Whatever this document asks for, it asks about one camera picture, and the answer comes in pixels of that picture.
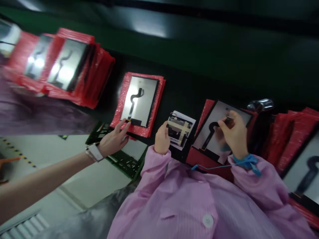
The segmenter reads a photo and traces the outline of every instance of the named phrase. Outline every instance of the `hand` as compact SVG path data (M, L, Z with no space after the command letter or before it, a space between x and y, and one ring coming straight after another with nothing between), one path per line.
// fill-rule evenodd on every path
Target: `hand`
M167 121L164 122L164 124L158 129L156 136L155 136L155 146L154 150L155 152L159 154L166 154L170 145L170 140L168 136L168 128Z
M243 118L235 111L230 111L234 126L230 129L223 120L218 121L224 133L225 140L237 159L243 159L248 155L247 149L247 128Z
M227 124L227 127L232 129L234 127L235 123L234 121L230 121L228 122ZM222 129L218 126L214 126L214 130L215 130L215 137L219 143L219 146L220 146L220 150L222 152L225 152L225 151L230 151L231 149L229 148L229 145L227 144L226 142L226 139L225 139L225 136L224 136L224 133L222 131Z
M107 157L121 150L129 141L128 136L126 136L124 140L123 138L131 126L131 122L128 122L124 129L120 131L125 121L126 119L122 119L121 122L115 126L115 129L112 132L103 137L100 144L97 146L103 157Z

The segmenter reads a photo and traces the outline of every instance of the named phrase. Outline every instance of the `forearm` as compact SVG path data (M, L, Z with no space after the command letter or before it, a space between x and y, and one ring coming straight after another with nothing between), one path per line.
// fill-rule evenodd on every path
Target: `forearm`
M285 238L314 238L305 218L289 205L287 188L273 165L261 157L257 159L261 177L236 165L232 167L235 184L255 201Z
M0 188L0 225L28 208L94 161L85 152Z
M165 168L171 160L170 151L165 155L160 155L154 151L154 146L150 146L145 156L144 167L141 172L142 179L136 191L142 191L151 196L165 177Z

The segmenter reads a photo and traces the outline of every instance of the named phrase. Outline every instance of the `yellow tape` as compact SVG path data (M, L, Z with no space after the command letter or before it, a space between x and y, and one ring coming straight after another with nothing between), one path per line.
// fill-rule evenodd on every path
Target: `yellow tape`
M179 136L178 143L177 143L178 146L180 146L182 144L182 140L183 140L184 134L186 132L190 132L190 128L188 128L188 122L185 122L184 125L179 125L179 124L177 124L175 122L168 121L167 124L172 126L172 127L175 127L175 128L178 128L178 129L182 130L180 132L180 136Z
M8 148L12 149L14 152L16 152L20 158L23 158L24 161L26 161L28 164L30 164L30 166L32 166L35 169L38 169L37 166L35 166L30 160L28 160L28 158L21 153L20 150L16 149L11 143L9 143L5 138L2 138L2 141L8 146Z

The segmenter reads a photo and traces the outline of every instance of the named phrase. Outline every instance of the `green plastic tray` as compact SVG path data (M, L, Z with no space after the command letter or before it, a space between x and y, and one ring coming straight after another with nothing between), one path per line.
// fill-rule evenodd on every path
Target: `green plastic tray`
M95 142L100 142L102 138L112 130L113 129L109 124L98 122L85 143L90 145ZM122 171L128 178L135 180L143 168L146 151L147 149L138 161L122 150L106 157L106 159Z

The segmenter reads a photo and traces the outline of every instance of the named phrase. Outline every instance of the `white smartwatch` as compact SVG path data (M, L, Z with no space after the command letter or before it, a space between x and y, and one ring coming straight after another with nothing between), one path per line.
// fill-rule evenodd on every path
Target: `white smartwatch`
M97 148L99 143L93 143L86 147L86 154L90 156L95 162L100 162L104 159L103 155L101 154L100 150Z

